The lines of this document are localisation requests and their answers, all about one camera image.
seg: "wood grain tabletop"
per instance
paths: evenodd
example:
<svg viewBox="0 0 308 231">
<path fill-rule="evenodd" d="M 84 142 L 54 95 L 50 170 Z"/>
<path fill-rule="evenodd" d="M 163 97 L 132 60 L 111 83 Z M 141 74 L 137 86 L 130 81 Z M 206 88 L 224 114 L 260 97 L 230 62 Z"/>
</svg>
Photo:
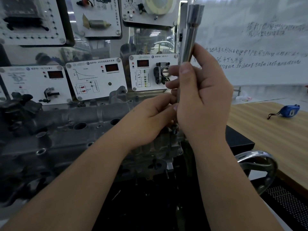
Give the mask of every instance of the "wood grain tabletop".
<svg viewBox="0 0 308 231">
<path fill-rule="evenodd" d="M 282 107 L 275 102 L 232 105 L 228 125 L 254 141 L 255 150 L 272 154 L 279 170 L 308 190 L 308 112 L 267 120 Z"/>
</svg>

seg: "red digital display screen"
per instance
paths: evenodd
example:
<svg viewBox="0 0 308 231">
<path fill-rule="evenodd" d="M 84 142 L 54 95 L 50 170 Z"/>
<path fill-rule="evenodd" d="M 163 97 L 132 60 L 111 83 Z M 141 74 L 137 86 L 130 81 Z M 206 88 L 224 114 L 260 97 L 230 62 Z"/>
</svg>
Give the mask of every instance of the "red digital display screen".
<svg viewBox="0 0 308 231">
<path fill-rule="evenodd" d="M 47 71 L 49 78 L 63 78 L 61 70 L 58 71 Z"/>
<path fill-rule="evenodd" d="M 137 60 L 137 67 L 149 67 L 149 60 Z"/>
<path fill-rule="evenodd" d="M 119 70 L 118 64 L 105 65 L 105 68 L 106 68 L 107 72 L 118 71 Z"/>
</svg>

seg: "person's left hand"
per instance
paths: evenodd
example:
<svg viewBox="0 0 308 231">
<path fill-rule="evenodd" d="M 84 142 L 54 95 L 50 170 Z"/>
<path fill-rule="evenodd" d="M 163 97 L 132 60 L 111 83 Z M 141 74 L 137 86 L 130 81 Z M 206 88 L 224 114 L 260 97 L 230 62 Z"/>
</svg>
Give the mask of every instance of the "person's left hand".
<svg viewBox="0 0 308 231">
<path fill-rule="evenodd" d="M 110 134 L 129 150 L 153 141 L 176 115 L 176 97 L 162 94 L 137 105 L 110 129 Z"/>
</svg>

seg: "white display board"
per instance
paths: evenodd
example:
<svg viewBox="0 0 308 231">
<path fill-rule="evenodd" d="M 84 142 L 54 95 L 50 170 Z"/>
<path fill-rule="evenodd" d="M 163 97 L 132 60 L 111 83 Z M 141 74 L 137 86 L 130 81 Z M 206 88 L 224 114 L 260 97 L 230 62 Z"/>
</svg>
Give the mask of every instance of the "white display board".
<svg viewBox="0 0 308 231">
<path fill-rule="evenodd" d="M 0 43 L 5 45 L 64 45 L 66 37 L 56 0 L 1 0 Z M 39 18 L 41 27 L 15 27 L 5 22 L 16 19 L 20 22 Z"/>
<path fill-rule="evenodd" d="M 85 37 L 119 37 L 122 33 L 118 0 L 90 0 L 87 6 L 80 6 L 77 2 L 81 0 L 71 0 L 76 18 L 79 34 Z M 85 17 L 90 22 L 90 28 L 85 27 Z M 99 28 L 97 21 L 106 21 L 110 26 L 105 29 Z"/>
<path fill-rule="evenodd" d="M 13 92 L 31 94 L 32 100 L 41 102 L 42 105 L 65 104 L 72 99 L 62 66 L 1 67 L 0 75 L 11 98 L 13 98 Z M 59 95 L 46 98 L 44 94 L 46 89 L 50 89 L 51 93 L 59 93 Z"/>
<path fill-rule="evenodd" d="M 66 69 L 78 100 L 107 97 L 120 86 L 127 89 L 120 58 L 67 63 Z"/>
<path fill-rule="evenodd" d="M 142 23 L 174 27 L 179 17 L 180 0 L 121 0 L 122 19 L 128 23 Z M 139 4 L 146 12 L 140 13 Z"/>
<path fill-rule="evenodd" d="M 4 101 L 6 101 L 6 96 L 3 92 L 2 87 L 0 86 L 0 102 L 4 102 Z"/>
<path fill-rule="evenodd" d="M 131 55 L 129 57 L 129 69 L 133 91 L 149 91 L 166 89 L 164 84 L 156 84 L 154 77 L 154 67 L 156 63 L 169 62 L 170 66 L 178 64 L 177 54 L 147 54 Z"/>
<path fill-rule="evenodd" d="M 308 84 L 308 0 L 197 0 L 196 42 L 235 86 Z M 199 66 L 195 58 L 191 63 Z"/>
</svg>

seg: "tape measure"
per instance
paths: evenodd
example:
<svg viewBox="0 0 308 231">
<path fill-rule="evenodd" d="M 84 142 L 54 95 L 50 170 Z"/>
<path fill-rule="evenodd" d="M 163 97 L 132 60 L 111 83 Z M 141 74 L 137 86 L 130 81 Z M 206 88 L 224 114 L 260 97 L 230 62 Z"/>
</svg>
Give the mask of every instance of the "tape measure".
<svg viewBox="0 0 308 231">
<path fill-rule="evenodd" d="M 299 111 L 300 106 L 296 105 L 286 105 L 278 113 L 270 113 L 267 119 L 270 119 L 271 116 L 276 116 L 281 114 L 285 118 L 294 117 Z"/>
</svg>

